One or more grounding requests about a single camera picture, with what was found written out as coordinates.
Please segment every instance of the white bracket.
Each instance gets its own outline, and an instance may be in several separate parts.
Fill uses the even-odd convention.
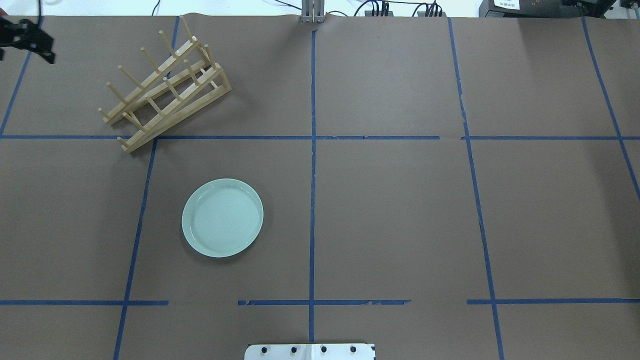
[[[375,360],[373,344],[249,345],[244,360]]]
[[[324,0],[302,0],[302,22],[324,22]]]

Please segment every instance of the white paper sticker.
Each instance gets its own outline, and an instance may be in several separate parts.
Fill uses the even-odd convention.
[[[520,0],[493,0],[493,4],[500,8],[519,10]]]

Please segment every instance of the round plate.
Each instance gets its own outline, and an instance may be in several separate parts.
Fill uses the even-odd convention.
[[[246,249],[262,227],[262,201],[235,179],[217,179],[196,190],[182,211],[182,232],[189,245],[213,258]]]

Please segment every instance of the plate rim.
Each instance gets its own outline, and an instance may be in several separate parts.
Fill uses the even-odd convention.
[[[256,231],[255,235],[251,236],[251,240],[246,242],[246,245],[244,247],[242,247],[241,249],[239,249],[237,252],[234,252],[232,254],[225,254],[225,253],[220,253],[220,252],[207,252],[206,250],[203,250],[202,248],[199,247],[199,243],[197,243],[195,236],[189,236],[188,232],[186,231],[186,228],[189,227],[186,223],[186,210],[187,207],[189,206],[190,203],[193,203],[195,201],[195,195],[203,188],[206,188],[208,186],[211,186],[211,184],[216,183],[216,182],[224,182],[224,181],[230,181],[231,183],[237,183],[240,185],[244,185],[245,187],[247,187],[247,190],[250,190],[251,193],[249,194],[254,195],[257,199],[258,199],[258,203],[260,204],[260,226],[258,227],[258,230]],[[262,205],[262,199],[260,198],[260,195],[258,195],[258,193],[255,191],[255,189],[253,187],[251,187],[251,185],[247,184],[246,182],[242,181],[242,180],[238,180],[238,179],[232,179],[230,177],[223,177],[220,179],[215,179],[212,181],[208,181],[202,185],[200,185],[190,196],[189,199],[187,199],[187,201],[184,204],[184,207],[182,209],[182,219],[181,219],[181,223],[182,223],[182,235],[185,237],[185,239],[187,240],[187,243],[189,243],[189,246],[191,246],[194,250],[196,250],[197,252],[201,253],[202,255],[205,256],[209,256],[210,258],[228,258],[230,256],[239,254],[240,252],[242,252],[244,249],[248,248],[251,244],[253,244],[253,242],[255,241],[255,239],[258,237],[258,235],[260,234],[260,231],[262,230],[262,225],[264,223],[264,206]]]

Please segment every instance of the white background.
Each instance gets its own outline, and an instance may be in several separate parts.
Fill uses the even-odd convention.
[[[284,1],[298,7],[301,3],[300,0]],[[450,17],[477,17],[481,2],[481,0],[439,0],[438,4]],[[156,3],[157,0],[43,0],[43,13],[44,15],[151,15]],[[360,5],[359,0],[325,0],[324,3],[325,11],[340,10],[349,16],[352,16]],[[0,7],[9,15],[36,15],[38,9],[36,0],[0,0]],[[371,9],[371,4],[366,4],[363,9]],[[413,9],[415,5],[390,5],[390,10],[395,16],[411,16]],[[298,10],[273,0],[161,0],[158,15],[180,15],[190,12],[207,15],[300,14]],[[606,17],[635,19],[636,16],[633,10],[621,8],[616,3],[614,10],[607,12]]]

